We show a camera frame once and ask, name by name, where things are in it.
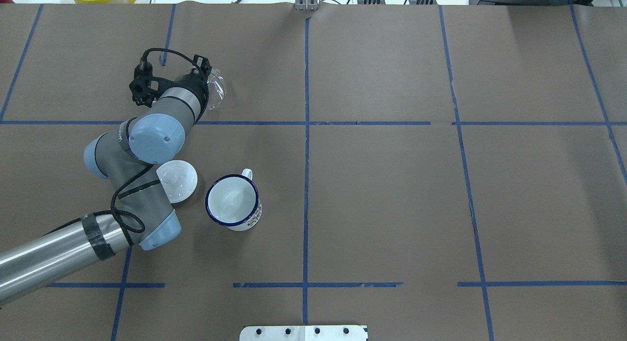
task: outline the clear glass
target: clear glass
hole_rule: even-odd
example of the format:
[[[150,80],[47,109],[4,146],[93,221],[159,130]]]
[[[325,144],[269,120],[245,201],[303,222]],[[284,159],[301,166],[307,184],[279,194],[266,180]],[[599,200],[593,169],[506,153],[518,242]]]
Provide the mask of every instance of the clear glass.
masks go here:
[[[226,97],[224,78],[220,75],[219,69],[211,69],[211,73],[207,78],[207,85],[209,86],[209,102],[207,109],[217,109],[222,106],[222,102],[224,102],[224,98]]]

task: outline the small white bowl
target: small white bowl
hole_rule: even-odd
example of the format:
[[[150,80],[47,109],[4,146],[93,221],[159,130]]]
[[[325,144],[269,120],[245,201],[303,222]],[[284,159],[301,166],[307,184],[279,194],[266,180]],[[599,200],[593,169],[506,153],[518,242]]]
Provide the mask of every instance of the small white bowl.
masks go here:
[[[192,165],[182,160],[166,162],[157,169],[157,176],[170,203],[189,198],[198,184],[198,175]]]

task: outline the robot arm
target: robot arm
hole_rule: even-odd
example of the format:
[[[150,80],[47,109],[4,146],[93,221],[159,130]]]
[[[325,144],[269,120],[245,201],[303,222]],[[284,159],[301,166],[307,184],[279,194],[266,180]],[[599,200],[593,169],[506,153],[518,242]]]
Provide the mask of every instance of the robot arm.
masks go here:
[[[129,85],[133,100],[150,110],[99,136],[83,153],[87,168],[117,189],[110,210],[85,215],[0,254],[0,306],[135,243],[150,250],[181,233],[153,166],[174,158],[204,113],[211,66],[207,58],[181,55],[194,65],[189,74],[175,81],[155,78],[147,61],[155,50],[163,49],[144,53]],[[157,90],[150,88],[152,82],[159,84]]]

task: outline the light blue joint cap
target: light blue joint cap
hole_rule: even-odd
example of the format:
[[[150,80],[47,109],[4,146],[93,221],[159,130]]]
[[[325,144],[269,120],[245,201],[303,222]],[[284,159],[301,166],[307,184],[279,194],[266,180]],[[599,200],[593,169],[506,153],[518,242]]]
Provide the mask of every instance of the light blue joint cap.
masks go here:
[[[95,138],[93,142],[89,143],[89,145],[85,147],[85,151],[83,151],[83,162],[85,162],[85,166],[94,174],[94,176],[107,179],[108,177],[100,171],[98,165],[96,164],[96,145],[98,145],[98,141],[103,135]]]
[[[179,223],[179,218],[177,218],[174,211],[172,210],[168,217],[154,231],[148,234],[148,237],[139,242],[139,247],[149,251],[172,241],[172,239],[177,238],[181,234],[181,223]]]
[[[154,113],[135,123],[128,145],[137,158],[147,163],[165,163],[181,151],[185,129],[170,115]]]

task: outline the blue tape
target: blue tape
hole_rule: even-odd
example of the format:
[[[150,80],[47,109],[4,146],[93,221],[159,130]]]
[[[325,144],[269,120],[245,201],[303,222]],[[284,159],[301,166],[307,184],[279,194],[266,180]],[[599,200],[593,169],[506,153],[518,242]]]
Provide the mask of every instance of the blue tape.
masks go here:
[[[605,126],[605,122],[453,122],[460,126]]]
[[[2,124],[16,125],[119,125],[123,121],[2,121]]]
[[[126,288],[165,288],[165,283],[144,282],[144,283],[127,283]]]
[[[307,288],[395,288],[402,282],[309,282]],[[233,283],[233,288],[303,288],[302,282],[244,282]]]
[[[457,123],[457,138],[459,138],[459,150],[461,151],[461,162],[464,168],[464,179],[466,180],[466,191],[468,194],[468,205],[470,207],[470,218],[472,220],[473,229],[475,231],[475,251],[477,252],[477,263],[479,265],[479,277],[482,283],[483,293],[483,308],[485,311],[485,319],[488,327],[488,338],[490,341],[494,341],[494,332],[492,328],[492,315],[490,313],[490,302],[488,300],[488,288],[485,285],[485,272],[483,269],[483,256],[481,253],[481,243],[479,242],[479,230],[477,229],[477,216],[475,215],[475,204],[472,198],[472,189],[470,187],[470,175],[468,174],[468,163],[466,162],[466,149],[464,148],[464,140],[461,133],[461,126],[459,125],[459,109],[457,107],[457,97],[455,96],[455,90],[453,89],[453,68],[451,66],[451,58],[448,50],[448,41],[446,40],[446,26],[444,23],[444,11],[442,6],[439,8],[439,21],[442,28],[442,39],[444,42],[444,52],[446,55],[446,67],[448,69],[448,80],[451,86],[451,97],[453,105],[455,106],[455,121]]]
[[[120,288],[121,283],[101,282],[55,282],[47,285],[51,288]],[[126,288],[165,288],[165,283],[127,283]]]
[[[581,39],[581,33],[579,32],[579,24],[577,23],[577,16],[575,14],[575,8],[572,3],[570,4],[570,8],[571,8],[571,17],[573,18],[573,25],[575,26],[575,33],[577,35],[577,41],[579,42],[579,48],[581,49],[581,54],[584,57],[584,62],[586,63],[588,75],[590,75],[590,80],[592,81],[592,86],[594,88],[594,93],[596,94],[596,99],[599,102],[599,106],[601,107],[601,112],[603,113],[603,119],[605,120],[605,126],[607,126],[607,132],[609,133],[609,138],[612,141],[612,146],[614,147],[614,153],[616,154],[616,159],[618,160],[618,165],[620,166],[621,173],[623,174],[623,180],[625,181],[625,184],[627,184],[627,171],[625,171],[625,163],[623,162],[623,157],[621,156],[621,152],[618,149],[616,138],[614,138],[614,131],[612,130],[612,127],[609,123],[609,117],[607,117],[607,112],[605,111],[605,105],[603,104],[603,99],[601,97],[601,93],[599,92],[599,87],[596,84],[596,78],[594,78],[592,67],[590,66],[590,62],[587,58],[586,47],[584,47],[584,42]]]
[[[35,15],[33,26],[31,26],[31,32],[29,33],[26,43],[24,45],[24,50],[22,50],[22,56],[20,56],[18,67],[15,69],[15,73],[13,74],[13,80],[11,80],[11,85],[9,85],[9,91],[6,93],[6,97],[4,98],[2,111],[0,111],[0,122],[4,120],[4,114],[6,113],[6,109],[9,106],[9,101],[11,100],[13,88],[15,87],[15,83],[18,81],[18,76],[20,75],[20,70],[22,70],[22,64],[24,63],[24,59],[26,57],[28,47],[31,45],[31,40],[33,40],[33,34],[35,33],[35,28],[37,27],[37,23],[39,22],[39,18],[41,16],[41,10],[43,10],[43,4],[40,4],[39,9],[37,10],[37,15]]]
[[[114,327],[111,330],[111,341],[115,341],[117,337],[117,327],[120,323],[121,305],[124,301],[124,290],[126,288],[126,279],[128,278],[128,266],[130,265],[130,254],[133,247],[126,250],[126,260],[124,261],[124,270],[121,274],[120,293],[118,294],[118,303],[116,307],[116,317],[114,318]]]
[[[395,288],[402,285],[402,282],[310,282],[310,288]]]
[[[305,19],[305,193],[303,216],[303,325],[308,323],[309,282],[309,19]]]
[[[431,122],[310,122],[312,126],[430,126]]]
[[[305,122],[199,121],[196,124],[213,126],[304,126]]]
[[[557,286],[625,286],[627,281],[487,281],[481,282],[462,281],[457,282],[457,287],[557,287]]]
[[[172,37],[172,26],[174,24],[175,12],[176,12],[176,4],[172,4],[172,12],[170,13],[170,25],[168,26],[168,36],[166,37],[165,49],[170,48],[170,37]],[[159,56],[159,62],[161,62],[162,66],[165,66],[167,60],[168,60],[168,53],[164,51],[163,54]]]
[[[233,283],[233,288],[303,288],[302,282],[244,282]]]
[[[97,282],[55,282],[46,287],[54,288],[119,288],[120,283],[97,283]]]

